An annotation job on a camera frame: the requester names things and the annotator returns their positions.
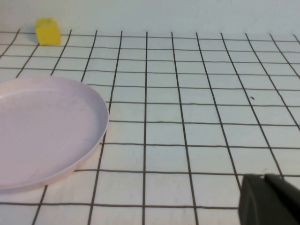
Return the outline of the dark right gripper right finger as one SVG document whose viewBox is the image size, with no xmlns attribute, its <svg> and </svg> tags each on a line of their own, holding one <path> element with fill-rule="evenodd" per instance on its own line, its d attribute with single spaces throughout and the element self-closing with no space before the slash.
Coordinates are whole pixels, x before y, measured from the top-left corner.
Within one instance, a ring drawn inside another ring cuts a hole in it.
<svg viewBox="0 0 300 225">
<path fill-rule="evenodd" d="M 300 190 L 275 174 L 266 174 L 264 179 L 293 218 L 300 224 Z"/>
</svg>

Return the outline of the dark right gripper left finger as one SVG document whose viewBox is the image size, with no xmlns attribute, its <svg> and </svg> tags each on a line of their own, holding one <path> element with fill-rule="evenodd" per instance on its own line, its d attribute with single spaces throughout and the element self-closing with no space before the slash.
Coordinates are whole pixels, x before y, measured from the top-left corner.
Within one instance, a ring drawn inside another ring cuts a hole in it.
<svg viewBox="0 0 300 225">
<path fill-rule="evenodd" d="M 297 224 L 264 177 L 254 174 L 243 177 L 238 213 L 242 225 Z"/>
</svg>

